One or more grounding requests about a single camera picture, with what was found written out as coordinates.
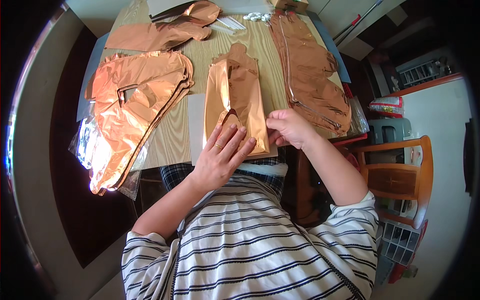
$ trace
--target hand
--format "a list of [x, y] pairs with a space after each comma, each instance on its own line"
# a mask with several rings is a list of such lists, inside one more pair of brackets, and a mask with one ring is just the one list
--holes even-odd
[[195, 169], [186, 178], [202, 193], [216, 190], [226, 184], [233, 171], [252, 152], [256, 144], [255, 138], [252, 137], [237, 152], [240, 142], [247, 134], [247, 129], [242, 127], [237, 130], [237, 125], [232, 124], [217, 140], [221, 132], [222, 126], [217, 125], [200, 153]]
[[268, 142], [277, 146], [290, 144], [303, 149], [305, 142], [319, 136], [307, 120], [291, 108], [272, 111], [266, 123]]

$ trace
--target wooden table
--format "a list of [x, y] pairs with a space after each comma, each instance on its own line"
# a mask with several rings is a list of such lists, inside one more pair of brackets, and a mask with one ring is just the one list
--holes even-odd
[[[230, 45], [242, 43], [247, 47], [247, 54], [258, 60], [260, 87], [265, 114], [276, 109], [288, 108], [280, 58], [270, 36], [268, 26], [264, 22], [252, 22], [242, 19], [243, 15], [231, 15], [241, 22], [246, 30], [239, 30], [234, 35], [212, 30], [211, 36], [205, 41], [189, 40], [177, 47], [193, 64], [194, 86], [189, 94], [204, 94], [207, 83], [209, 65], [212, 59], [221, 53], [227, 53]], [[307, 24], [319, 45], [325, 44], [308, 16], [300, 15]], [[132, 23], [150, 23], [146, 0], [133, 0], [128, 7], [123, 8], [112, 27], [112, 32], [119, 26]], [[218, 21], [215, 25], [225, 27]], [[125, 49], [104, 49], [104, 57], [114, 53], [129, 55], [139, 54], [139, 51]], [[330, 80], [342, 88], [338, 73]], [[147, 162], [144, 168], [153, 168], [176, 163], [188, 162], [190, 158], [190, 140], [188, 130], [187, 97], [185, 96], [159, 123], [153, 132], [148, 148]], [[326, 137], [334, 138], [336, 134], [316, 127], [317, 132]]]

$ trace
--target woman's right hand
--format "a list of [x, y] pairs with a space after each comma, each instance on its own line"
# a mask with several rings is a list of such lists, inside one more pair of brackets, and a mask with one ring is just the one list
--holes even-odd
[[268, 142], [277, 146], [292, 145], [303, 149], [308, 142], [319, 135], [307, 120], [293, 109], [272, 111], [266, 120], [268, 128]]

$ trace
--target red and white bag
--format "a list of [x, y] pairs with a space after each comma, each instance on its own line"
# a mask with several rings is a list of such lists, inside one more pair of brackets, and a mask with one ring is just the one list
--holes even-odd
[[391, 118], [403, 118], [402, 97], [381, 97], [376, 98], [368, 105], [370, 110], [376, 111], [381, 115]]

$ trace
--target chair backrest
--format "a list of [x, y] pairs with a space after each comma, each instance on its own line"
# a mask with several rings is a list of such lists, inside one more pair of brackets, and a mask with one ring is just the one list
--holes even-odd
[[[421, 166], [406, 164], [371, 164], [365, 163], [365, 152], [383, 151], [405, 147], [421, 146], [423, 158]], [[427, 135], [419, 139], [394, 143], [359, 147], [352, 150], [357, 153], [360, 172], [370, 191], [379, 197], [392, 199], [417, 200], [418, 208], [412, 219], [378, 211], [382, 217], [420, 228], [427, 212], [433, 185], [432, 144]]]

